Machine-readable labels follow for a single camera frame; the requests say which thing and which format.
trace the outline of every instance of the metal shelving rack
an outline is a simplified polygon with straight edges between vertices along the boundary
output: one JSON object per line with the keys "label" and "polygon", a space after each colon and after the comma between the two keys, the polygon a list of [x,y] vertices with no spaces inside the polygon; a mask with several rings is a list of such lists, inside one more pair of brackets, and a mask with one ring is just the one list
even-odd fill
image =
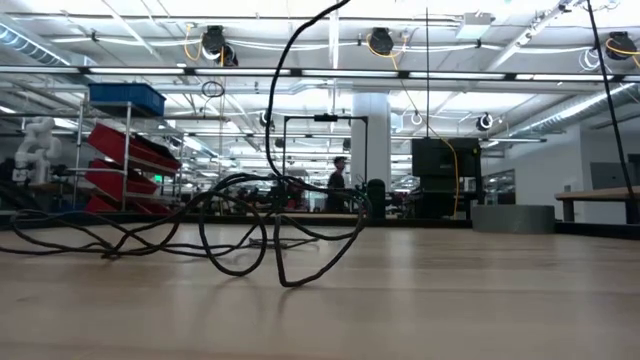
{"label": "metal shelving rack", "polygon": [[[81,149],[82,149],[82,125],[84,122],[84,118],[85,118],[85,110],[86,107],[90,106],[90,107],[113,107],[113,108],[126,108],[126,117],[124,118],[125,120],[125,148],[124,148],[124,159],[123,159],[123,169],[122,170],[115,170],[115,169],[89,169],[89,168],[80,168],[80,153],[81,153]],[[126,103],[117,103],[117,102],[113,102],[113,103],[102,103],[102,102],[90,102],[87,103],[86,101],[86,97],[85,97],[85,101],[83,101],[83,106],[81,106],[80,108],[80,116],[78,117],[78,133],[77,133],[77,138],[76,138],[76,166],[74,169],[69,169],[71,171],[75,172],[75,176],[74,176],[74,186],[73,186],[73,207],[75,208],[76,206],[76,200],[77,200],[77,193],[78,193],[78,182],[80,180],[80,176],[81,174],[84,174],[86,172],[116,172],[116,173],[120,173],[122,174],[122,207],[121,210],[125,211],[126,210],[126,204],[127,204],[127,198],[129,199],[152,199],[155,200],[159,203],[172,203],[173,200],[170,200],[168,198],[163,198],[163,197],[157,197],[157,196],[150,196],[150,195],[143,195],[143,194],[137,194],[137,193],[129,193],[127,192],[127,171],[129,169],[129,148],[130,148],[130,140],[131,140],[131,122],[133,120],[133,112],[136,112],[137,114],[143,114],[143,115],[147,115],[147,116],[143,116],[141,117],[142,119],[145,120],[160,120],[160,122],[164,122],[164,118],[163,117],[159,117],[159,116],[155,116],[153,114],[149,114],[147,113],[144,109],[137,107],[135,104],[131,103],[131,102],[126,102]],[[170,126],[168,126],[166,123],[164,124],[165,128],[169,129],[171,128]],[[183,152],[183,148],[184,148],[184,133],[179,133],[179,132],[175,132],[177,135],[180,136],[180,154],[178,157],[178,161],[180,163],[182,163],[182,152]],[[152,165],[153,167],[157,167],[157,168],[161,168],[161,166],[157,165],[157,164],[152,164],[152,163],[148,163],[145,160],[142,159],[136,159],[136,162],[139,163],[147,163],[148,165]],[[182,166],[178,169],[178,172],[176,175],[174,175],[174,187],[176,186],[176,182],[175,182],[175,178],[178,178],[178,182],[179,184],[182,182]],[[178,184],[178,198],[181,195],[181,186]]]}

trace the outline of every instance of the black cable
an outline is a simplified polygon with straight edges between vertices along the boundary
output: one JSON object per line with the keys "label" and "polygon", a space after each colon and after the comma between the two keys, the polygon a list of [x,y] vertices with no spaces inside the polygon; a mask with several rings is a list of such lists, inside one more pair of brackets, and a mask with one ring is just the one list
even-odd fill
{"label": "black cable", "polygon": [[[367,214],[371,213],[371,203],[369,202],[369,200],[366,198],[366,196],[364,194],[359,193],[358,191],[355,190],[351,190],[351,189],[344,189],[344,190],[335,190],[335,189],[325,189],[325,188],[318,188],[315,187],[313,185],[307,184],[305,182],[303,182],[302,180],[299,180],[297,178],[291,177],[291,176],[285,176],[282,175],[278,172],[278,169],[275,167],[275,164],[273,163],[273,160],[271,159],[271,154],[270,154],[270,150],[269,150],[269,131],[270,131],[270,125],[271,125],[271,114],[272,114],[272,110],[273,110],[273,100],[274,100],[274,94],[275,94],[275,87],[276,87],[276,83],[277,83],[277,79],[280,75],[280,71],[282,69],[282,66],[284,64],[285,58],[291,48],[291,45],[293,44],[293,42],[296,40],[296,38],[307,28],[311,27],[313,24],[315,24],[318,20],[322,19],[324,16],[326,16],[327,14],[329,14],[330,12],[346,5],[350,0],[344,0],[330,8],[328,8],[327,10],[321,12],[320,14],[318,14],[318,16],[314,17],[311,21],[305,23],[304,25],[302,25],[298,30],[296,30],[296,32],[294,33],[294,35],[291,37],[291,39],[289,40],[289,43],[287,44],[287,46],[285,47],[282,56],[280,58],[280,61],[278,63],[278,67],[276,68],[276,72],[271,84],[271,91],[269,94],[269,107],[267,109],[267,116],[266,116],[266,120],[267,120],[267,127],[266,127],[266,145],[265,145],[265,149],[267,152],[267,160],[269,162],[270,167],[272,168],[275,176],[266,176],[266,177],[262,177],[262,176],[256,176],[253,174],[234,174],[231,176],[226,177],[225,179],[221,180],[217,185],[215,185],[213,187],[212,190],[204,192],[204,193],[200,193],[198,195],[196,195],[191,201],[189,201],[189,203],[187,203],[183,208],[179,209],[178,211],[176,211],[175,213],[171,214],[170,216],[167,216],[161,220],[155,221],[153,223],[147,224],[147,225],[143,225],[134,229],[126,229],[122,226],[120,226],[118,223],[109,220],[105,217],[96,215],[96,214],[91,214],[91,213],[86,213],[86,212],[70,212],[70,213],[64,213],[64,214],[59,214],[59,215],[49,215],[46,214],[44,212],[41,211],[35,211],[35,210],[22,210],[19,211],[18,213],[16,213],[14,216],[12,216],[11,218],[11,228],[12,230],[22,239],[24,239],[26,242],[32,244],[32,245],[36,245],[39,247],[44,248],[44,250],[21,250],[21,249],[9,249],[9,248],[5,248],[0,246],[0,251],[2,252],[7,252],[7,253],[13,253],[13,254],[22,254],[22,255],[51,255],[51,254],[60,254],[60,253],[89,253],[89,254],[100,254],[103,258],[108,258],[108,259],[118,259],[120,257],[124,257],[124,256],[146,256],[146,255],[151,255],[153,253],[156,252],[167,252],[167,253],[171,253],[171,254],[175,254],[175,255],[182,255],[182,256],[191,256],[191,257],[198,257],[198,258],[207,258],[211,261],[211,263],[222,273],[230,275],[230,276],[244,276],[247,275],[249,273],[251,273],[252,271],[254,271],[255,269],[257,269],[260,264],[262,263],[262,260],[264,259],[264,255],[267,249],[267,241],[268,241],[268,237],[267,237],[267,230],[266,230],[266,226],[265,226],[265,219],[275,215],[275,222],[276,222],[276,226],[274,227],[274,231],[273,231],[273,248],[275,249],[275,254],[276,254],[276,264],[277,264],[277,269],[278,269],[278,278],[280,279],[280,283],[282,286],[285,287],[296,287],[296,286],[301,286],[304,285],[310,281],[314,281],[319,279],[324,273],[326,273],[329,269],[331,269],[341,258],[342,256],[347,252],[347,250],[351,247],[351,245],[353,244],[353,242],[356,240],[356,238],[358,237],[358,235],[360,234],[360,232],[364,229],[365,225],[366,225],[366,221],[365,221],[365,212]],[[210,86],[215,85],[215,86],[221,86],[221,84],[216,83],[216,84],[210,84],[207,85],[208,87],[203,86],[203,94],[205,96],[207,96],[207,89],[209,89]],[[221,92],[220,93],[208,93],[209,97],[213,98],[213,97],[220,97],[224,94],[224,87],[221,87]],[[248,203],[233,198],[229,195],[226,195],[223,193],[223,191],[231,186],[240,184],[240,183],[244,183],[244,182],[250,182],[250,181],[276,181],[278,183],[278,185],[282,188],[284,188],[284,184],[294,184],[296,186],[299,186],[300,188],[307,190],[307,191],[315,191],[315,192],[321,192],[321,193],[325,193],[325,194],[335,194],[338,197],[344,198],[344,199],[349,199],[351,201],[354,201],[356,204],[358,204],[358,221],[356,224],[355,229],[347,234],[342,234],[342,235],[335,235],[335,236],[327,236],[324,234],[319,234],[316,233],[312,230],[309,230],[307,228],[305,228],[304,226],[302,226],[301,224],[299,224],[298,222],[296,222],[294,219],[279,213],[280,210],[276,210],[276,211],[272,211],[270,213],[268,213],[265,217],[261,217],[258,212],[255,210],[255,208],[253,208],[251,205],[249,205]],[[220,245],[211,245],[209,242],[209,239],[207,238],[206,235],[206,231],[205,231],[205,209],[209,208],[209,205],[211,204],[211,201],[214,197],[217,198],[221,198],[225,201],[229,201],[231,203],[235,203],[237,206],[240,206],[241,208],[244,208],[247,212],[251,213],[251,215],[253,216],[253,218],[255,219],[255,223],[253,224],[253,226],[249,229],[249,231],[242,237],[242,239],[240,239],[240,241],[238,241],[238,243],[236,243],[235,245],[232,244],[220,244]],[[198,230],[199,230],[199,235],[200,235],[200,241],[202,242],[202,245],[195,245],[195,244],[186,244],[186,243],[173,243],[171,244],[171,240],[173,239],[173,237],[175,236],[175,234],[178,231],[178,228],[180,227],[181,221],[182,219],[189,214],[192,210],[196,209],[198,206],[200,206],[200,213],[199,213],[199,217],[198,217]],[[68,222],[67,220],[65,220],[68,217],[71,216],[88,216],[88,217],[92,217],[94,219],[97,219],[111,227],[113,227],[114,229],[122,232],[123,236],[120,238],[120,240],[113,244],[103,238],[101,238],[100,236],[98,236],[97,234],[93,233],[91,230],[86,229],[82,226],[79,225],[75,225],[73,223]],[[27,233],[25,233],[23,231],[23,229],[21,228],[21,225],[29,225],[29,224],[34,224],[34,223],[57,223],[63,226],[67,226],[73,229],[76,229],[78,231],[84,232],[85,234],[89,235],[90,237],[92,237],[93,239],[95,239],[95,242],[90,242],[87,243],[85,245],[82,246],[67,246],[67,245],[63,245],[63,244],[56,244],[56,243],[52,243],[52,242],[47,242],[47,241],[42,241],[42,240],[38,240],[35,239],[33,237],[31,237],[30,235],[28,235]],[[147,240],[145,240],[144,238],[142,238],[141,236],[139,236],[138,234],[142,231],[147,231],[153,228],[156,228],[158,226],[161,225],[165,225],[165,224],[171,224],[172,227],[169,231],[169,233],[165,236],[164,239],[162,239],[159,243],[154,244],[151,243]],[[301,239],[299,242],[293,243],[293,244],[283,244],[281,241],[285,241],[285,239],[280,238],[280,226],[282,224],[288,224],[290,226],[293,226],[294,228],[296,228],[297,230],[300,230],[301,232],[305,233],[306,235],[310,236],[310,239]],[[261,241],[256,244],[254,243],[247,243],[247,240],[249,239],[249,236],[253,233],[253,231],[255,229],[259,229],[260,232],[260,237],[261,237]],[[127,248],[125,249],[125,245],[127,244],[127,242],[129,241],[129,239],[133,239],[136,240],[137,242],[139,242],[142,246],[137,247],[137,248]],[[286,276],[286,272],[285,272],[285,266],[284,266],[284,261],[283,261],[283,255],[282,255],[282,250],[283,249],[291,249],[293,247],[298,247],[298,246],[302,246],[311,242],[315,242],[318,240],[324,240],[324,241],[340,241],[340,240],[345,240],[347,239],[346,244],[343,246],[343,248],[338,252],[338,254],[328,263],[326,264],[324,267],[322,267],[322,269],[320,269],[317,273],[308,276],[306,278],[300,279],[300,280],[289,280]],[[236,250],[239,249],[249,249],[249,248],[253,248],[256,245],[259,245],[259,254],[256,258],[256,260],[246,269],[243,270],[232,270],[232,269],[228,269],[226,267],[224,267],[218,260],[218,257],[221,256],[225,256],[225,255],[229,255],[231,253],[233,253]]]}
{"label": "black cable", "polygon": [[604,89],[607,93],[607,103],[609,105],[609,113],[611,114],[611,124],[613,125],[613,132],[616,137],[616,147],[618,149],[618,157],[620,158],[620,166],[622,166],[622,174],[624,176],[624,182],[629,191],[629,201],[631,202],[631,215],[635,221],[640,219],[640,211],[638,210],[638,202],[636,201],[636,194],[633,192],[633,185],[631,184],[631,177],[629,176],[629,169],[627,168],[627,161],[624,157],[624,148],[622,146],[622,137],[620,136],[620,128],[618,127],[618,119],[616,117],[616,110],[611,97],[611,87],[609,85],[609,77],[607,75],[606,64],[604,63],[604,55],[602,54],[602,44],[600,43],[600,37],[598,36],[598,26],[593,14],[593,7],[591,7],[591,0],[587,0],[587,9],[589,10],[589,19],[591,20],[591,29],[593,30],[593,37],[596,44],[596,50],[598,51],[598,59],[600,60],[600,72],[602,73],[602,79],[604,81]]}
{"label": "black cable", "polygon": [[427,35],[427,118],[425,119],[426,121],[426,125],[427,125],[427,137],[429,137],[429,118],[431,118],[431,105],[430,105],[430,100],[431,100],[431,60],[430,58],[430,54],[429,54],[429,7],[426,8],[426,13],[427,13],[427,18],[425,20],[426,25],[425,26],[425,31],[426,31],[426,35]]}

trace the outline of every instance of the wooden bench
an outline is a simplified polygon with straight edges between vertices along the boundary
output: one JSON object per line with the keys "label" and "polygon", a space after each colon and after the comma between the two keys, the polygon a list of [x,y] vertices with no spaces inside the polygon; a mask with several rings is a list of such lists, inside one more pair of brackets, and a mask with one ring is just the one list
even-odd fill
{"label": "wooden bench", "polygon": [[[636,202],[640,200],[640,186],[634,186],[633,192],[636,194]],[[636,218],[633,207],[634,204],[629,200],[629,190],[624,188],[601,189],[592,191],[574,191],[556,194],[556,200],[562,201],[562,210],[564,221],[574,222],[574,205],[576,201],[585,202],[624,202],[626,208],[627,224],[638,224],[640,219]]]}

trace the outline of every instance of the yellow cable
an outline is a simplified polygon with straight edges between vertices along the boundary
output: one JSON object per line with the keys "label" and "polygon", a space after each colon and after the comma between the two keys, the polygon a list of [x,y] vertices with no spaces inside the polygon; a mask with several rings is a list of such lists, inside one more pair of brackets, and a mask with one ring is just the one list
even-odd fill
{"label": "yellow cable", "polygon": [[[396,69],[396,71],[398,70],[398,64],[396,63],[396,59],[394,57],[391,57],[391,61],[393,62],[393,67]],[[402,83],[402,88],[404,89],[404,92],[407,94],[407,97],[409,98],[409,101],[411,102],[411,105],[413,105],[413,108],[416,110],[416,113],[418,113],[418,115],[420,115],[420,111],[418,110],[418,107],[416,106],[416,103],[413,102],[413,99],[411,98],[411,95],[409,95],[409,91],[407,91],[407,88],[404,86],[404,82],[402,80],[400,80],[400,83]],[[451,152],[453,153],[453,167],[455,169],[455,175],[456,175],[456,198],[455,198],[455,202],[453,205],[453,215],[451,215],[453,218],[455,218],[457,212],[458,212],[458,198],[460,197],[460,177],[459,177],[459,171],[458,171],[458,153],[456,152],[456,149],[453,147],[453,145],[451,145],[451,143],[449,143],[447,141],[447,139],[443,138],[442,136],[440,136],[435,130],[433,130],[433,128],[431,127],[431,125],[429,125],[429,123],[427,121],[425,121],[425,125],[429,128],[429,130],[431,130],[432,133],[434,133],[436,135],[436,137],[438,137],[438,139],[440,139],[443,143],[445,143],[449,149],[451,149]]]}
{"label": "yellow cable", "polygon": [[607,49],[609,49],[611,51],[615,51],[618,54],[623,54],[623,55],[640,55],[640,51],[625,51],[625,50],[620,50],[620,49],[614,48],[613,46],[611,46],[611,42],[612,41],[613,41],[613,39],[609,39],[605,43],[605,45],[607,46]]}
{"label": "yellow cable", "polygon": [[198,55],[196,57],[193,57],[193,55],[191,55],[189,53],[189,48],[188,48],[188,45],[187,45],[187,43],[189,41],[189,33],[190,32],[191,32],[191,26],[187,26],[187,35],[184,38],[184,53],[192,61],[198,61],[198,60],[200,60],[200,55],[202,55],[202,35],[200,35],[200,42],[198,43]]}

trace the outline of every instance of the wall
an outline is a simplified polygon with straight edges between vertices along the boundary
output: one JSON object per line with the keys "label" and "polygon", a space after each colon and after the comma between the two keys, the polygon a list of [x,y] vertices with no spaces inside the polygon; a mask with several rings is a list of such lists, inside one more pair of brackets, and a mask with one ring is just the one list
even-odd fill
{"label": "wall", "polygon": [[[640,154],[640,119],[621,124],[625,159]],[[553,205],[556,218],[562,219],[562,203],[556,193],[571,185],[572,191],[593,190],[592,162],[618,163],[618,151],[611,128],[590,130],[573,125],[562,135],[546,135],[545,144],[517,145],[507,151],[505,159],[483,160],[483,174],[514,169],[516,202],[520,205]],[[578,222],[625,224],[622,203],[575,203]]]}
{"label": "wall", "polygon": [[[640,132],[627,127],[627,123],[621,124],[622,144],[625,152],[625,160],[629,154],[640,154]],[[587,130],[581,132],[581,152],[583,162],[583,175],[585,190],[593,190],[591,181],[592,162],[619,163],[620,157],[616,146],[613,131]],[[625,224],[625,207],[622,203],[586,203],[585,221],[600,224]]]}
{"label": "wall", "polygon": [[[562,135],[548,135],[542,144],[523,144],[509,149],[505,159],[483,160],[483,174],[515,170],[516,203],[551,205],[556,218],[562,219],[562,203],[555,194],[566,185],[572,191],[583,190],[580,128],[572,126]],[[584,206],[576,203],[576,221],[584,220]]]}

